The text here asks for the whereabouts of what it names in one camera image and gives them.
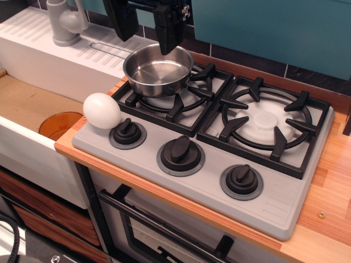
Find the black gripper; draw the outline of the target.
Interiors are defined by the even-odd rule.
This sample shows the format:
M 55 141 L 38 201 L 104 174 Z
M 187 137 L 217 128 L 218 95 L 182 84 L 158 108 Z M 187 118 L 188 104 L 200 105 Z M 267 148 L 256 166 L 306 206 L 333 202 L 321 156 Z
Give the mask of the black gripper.
M 186 19 L 191 16 L 184 0 L 103 0 L 104 8 L 117 36 L 124 42 L 138 32 L 137 9 L 153 12 L 155 30 L 162 55 L 169 54 L 183 41 Z

